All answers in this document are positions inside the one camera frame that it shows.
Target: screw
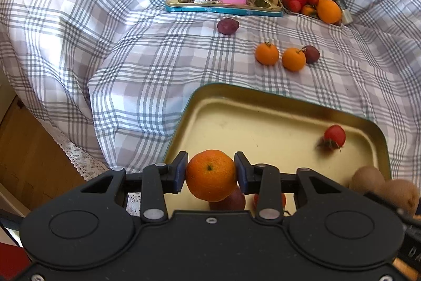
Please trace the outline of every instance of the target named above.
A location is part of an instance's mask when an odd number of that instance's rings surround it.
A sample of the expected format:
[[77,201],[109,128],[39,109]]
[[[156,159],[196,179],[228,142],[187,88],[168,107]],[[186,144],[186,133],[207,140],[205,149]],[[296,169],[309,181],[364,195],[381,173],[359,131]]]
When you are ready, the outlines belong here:
[[143,216],[151,220],[157,220],[164,217],[164,211],[160,209],[147,209],[144,211]]
[[279,218],[280,215],[281,213],[275,209],[263,209],[259,211],[259,216],[267,220],[274,220]]
[[39,274],[34,274],[31,276],[31,281],[45,281],[44,278]]
[[215,218],[215,217],[209,217],[209,218],[206,218],[206,222],[208,223],[208,224],[216,224],[216,222],[217,222],[218,220]]

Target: black cable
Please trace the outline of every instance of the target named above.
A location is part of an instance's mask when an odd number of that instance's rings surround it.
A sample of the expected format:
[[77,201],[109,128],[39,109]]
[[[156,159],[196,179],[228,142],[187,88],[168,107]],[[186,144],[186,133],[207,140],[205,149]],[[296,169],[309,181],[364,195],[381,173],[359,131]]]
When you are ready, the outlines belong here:
[[9,230],[7,230],[5,227],[4,227],[4,225],[3,225],[3,223],[1,222],[1,219],[0,219],[0,228],[2,228],[3,229],[3,231],[6,233],[6,235],[7,236],[9,236],[9,238],[14,242],[14,244],[16,244],[16,246],[17,247],[21,247],[20,246],[20,244],[18,243],[18,241],[12,236],[12,234],[9,232]]

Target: tray rim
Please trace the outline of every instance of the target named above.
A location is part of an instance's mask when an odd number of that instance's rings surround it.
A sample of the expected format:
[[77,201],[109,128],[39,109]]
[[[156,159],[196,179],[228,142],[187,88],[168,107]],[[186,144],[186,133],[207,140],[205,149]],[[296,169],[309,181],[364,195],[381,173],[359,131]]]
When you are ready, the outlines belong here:
[[388,149],[388,145],[387,145],[386,136],[384,135],[384,133],[381,130],[381,128],[374,121],[369,120],[369,119],[364,118],[364,117],[361,117],[359,115],[355,115],[355,114],[350,113],[350,112],[333,109],[333,108],[330,108],[330,107],[327,107],[327,106],[324,106],[324,105],[320,105],[320,104],[317,104],[317,103],[313,103],[313,102],[310,102],[310,101],[305,101],[305,100],[301,100],[301,99],[297,99],[297,98],[293,98],[293,97],[283,96],[283,95],[280,95],[280,94],[271,93],[271,92],[267,92],[267,91],[263,91],[263,90],[257,90],[257,89],[251,88],[251,87],[244,87],[244,86],[238,86],[238,85],[233,85],[233,84],[226,84],[226,83],[223,83],[223,82],[210,82],[208,84],[201,85],[200,87],[198,87],[197,89],[195,89],[194,92],[191,94],[191,96],[189,97],[188,102],[186,103],[186,106],[184,107],[184,109],[182,111],[182,115],[180,116],[180,119],[178,120],[178,123],[176,125],[175,130],[174,130],[174,133],[173,133],[173,135],[171,137],[170,143],[168,144],[168,146],[166,148],[166,151],[165,151],[165,154],[164,154],[164,161],[165,162],[167,162],[167,163],[170,162],[170,161],[168,161],[168,153],[169,153],[172,145],[174,144],[175,138],[177,136],[177,131],[180,129],[182,122],[184,120],[186,120],[184,118],[184,115],[186,113],[186,110],[191,105],[194,96],[197,96],[197,93],[202,92],[203,91],[203,88],[217,87],[217,86],[221,86],[221,87],[223,87],[223,86],[226,86],[226,87],[234,87],[234,88],[239,88],[239,89],[244,89],[244,90],[249,90],[249,91],[261,92],[261,93],[268,94],[270,96],[276,96],[276,97],[280,97],[280,98],[287,98],[287,99],[291,99],[292,101],[301,102],[301,103],[307,103],[307,104],[309,104],[311,106],[317,106],[317,107],[320,107],[320,108],[325,109],[325,110],[328,110],[328,111],[340,112],[340,113],[343,113],[343,114],[345,114],[347,116],[353,116],[353,117],[356,117],[356,118],[358,118],[358,119],[360,119],[362,121],[365,121],[365,122],[369,123],[370,125],[372,125],[374,127],[375,130],[377,130],[380,133],[382,143],[386,147],[386,152],[387,152],[386,162],[387,162],[387,167],[388,167],[387,168],[387,172],[388,173],[387,173],[387,178],[386,178],[385,175],[384,175],[384,177],[385,177],[386,180],[392,179],[392,170],[390,168],[390,156],[389,156],[389,149]]

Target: metal tray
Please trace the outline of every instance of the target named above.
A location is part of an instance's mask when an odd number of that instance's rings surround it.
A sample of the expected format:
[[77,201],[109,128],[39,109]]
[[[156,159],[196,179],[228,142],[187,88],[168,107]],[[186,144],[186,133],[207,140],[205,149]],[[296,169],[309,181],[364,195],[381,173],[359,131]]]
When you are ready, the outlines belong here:
[[[344,147],[333,153],[316,149],[327,127],[340,124],[347,133]],[[182,115],[165,162],[181,150],[189,158],[206,149],[219,149],[231,158],[243,151],[252,164],[275,165],[283,173],[309,167],[347,186],[363,165],[377,167],[391,179],[386,139],[369,120],[307,103],[243,87],[209,84],[195,91]],[[252,209],[253,196],[246,196]],[[175,209],[208,210],[185,184],[180,194],[166,195],[168,213]],[[286,210],[295,212],[292,195]]]

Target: tablecloth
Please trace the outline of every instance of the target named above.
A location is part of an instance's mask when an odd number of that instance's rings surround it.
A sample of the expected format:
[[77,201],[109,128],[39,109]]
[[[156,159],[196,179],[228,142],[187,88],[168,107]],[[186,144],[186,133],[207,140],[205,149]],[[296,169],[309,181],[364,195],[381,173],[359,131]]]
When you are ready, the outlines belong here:
[[[224,82],[376,122],[393,177],[421,185],[421,0],[346,0],[354,24],[299,14],[168,13],[164,0],[0,0],[0,64],[30,111],[109,167],[163,159],[191,94]],[[299,73],[254,59],[258,43],[317,46]]]

